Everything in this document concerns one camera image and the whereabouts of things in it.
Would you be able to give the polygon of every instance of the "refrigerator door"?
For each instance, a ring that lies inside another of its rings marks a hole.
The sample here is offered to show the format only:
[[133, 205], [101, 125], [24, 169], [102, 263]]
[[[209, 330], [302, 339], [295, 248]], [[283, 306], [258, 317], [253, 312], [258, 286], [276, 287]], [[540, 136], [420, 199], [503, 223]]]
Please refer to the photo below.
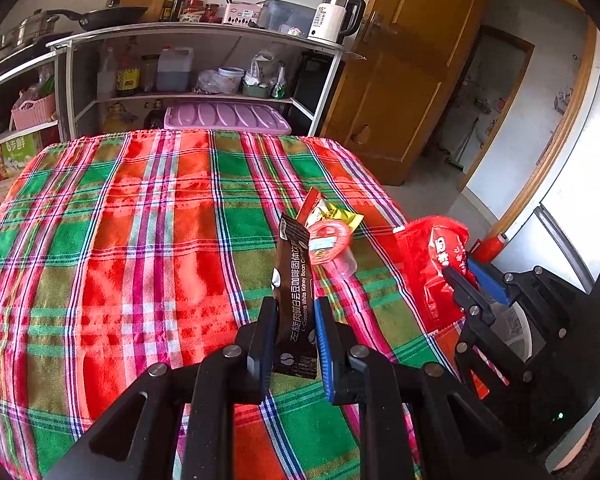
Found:
[[600, 81], [580, 137], [541, 204], [596, 279], [600, 273]]
[[573, 267], [537, 215], [531, 215], [502, 252], [494, 259], [502, 272], [525, 272], [544, 267], [581, 290], [585, 290]]

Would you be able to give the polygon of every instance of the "metal screw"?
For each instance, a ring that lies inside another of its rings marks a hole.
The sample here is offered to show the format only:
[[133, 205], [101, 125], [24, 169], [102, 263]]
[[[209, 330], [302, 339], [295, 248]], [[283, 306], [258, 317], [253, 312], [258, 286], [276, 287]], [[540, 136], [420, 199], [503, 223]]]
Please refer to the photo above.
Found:
[[151, 377], [160, 377], [167, 373], [168, 367], [165, 363], [154, 363], [149, 366], [149, 375]]
[[242, 348], [238, 345], [227, 345], [222, 349], [224, 357], [238, 357], [242, 353]]
[[349, 353], [358, 359], [364, 359], [369, 355], [369, 348], [364, 345], [354, 345], [349, 349]]
[[424, 373], [429, 377], [442, 377], [445, 369], [439, 363], [426, 363], [424, 365]]

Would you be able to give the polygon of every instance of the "white kettle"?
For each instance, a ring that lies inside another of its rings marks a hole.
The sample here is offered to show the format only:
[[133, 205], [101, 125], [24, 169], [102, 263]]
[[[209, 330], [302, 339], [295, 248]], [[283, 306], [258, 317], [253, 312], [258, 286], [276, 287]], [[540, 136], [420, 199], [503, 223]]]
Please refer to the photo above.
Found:
[[308, 38], [321, 43], [342, 43], [360, 28], [365, 7], [364, 0], [322, 0]]

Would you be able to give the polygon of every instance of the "tiled floor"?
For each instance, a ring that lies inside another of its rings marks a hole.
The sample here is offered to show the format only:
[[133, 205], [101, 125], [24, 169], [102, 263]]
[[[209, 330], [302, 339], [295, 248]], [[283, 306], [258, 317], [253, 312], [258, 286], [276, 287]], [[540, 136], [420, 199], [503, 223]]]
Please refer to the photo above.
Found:
[[409, 219], [443, 215], [462, 222], [469, 229], [471, 247], [489, 232], [491, 223], [458, 191], [462, 173], [444, 159], [444, 153], [431, 150], [414, 163], [407, 182], [385, 189]]

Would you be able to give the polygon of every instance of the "purple storage box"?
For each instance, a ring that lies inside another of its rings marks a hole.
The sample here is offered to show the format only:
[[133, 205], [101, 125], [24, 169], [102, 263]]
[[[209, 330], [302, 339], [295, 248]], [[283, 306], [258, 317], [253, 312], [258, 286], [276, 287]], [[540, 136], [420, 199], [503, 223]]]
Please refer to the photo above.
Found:
[[288, 135], [291, 126], [269, 105], [241, 101], [200, 100], [167, 108], [167, 130], [238, 130]]

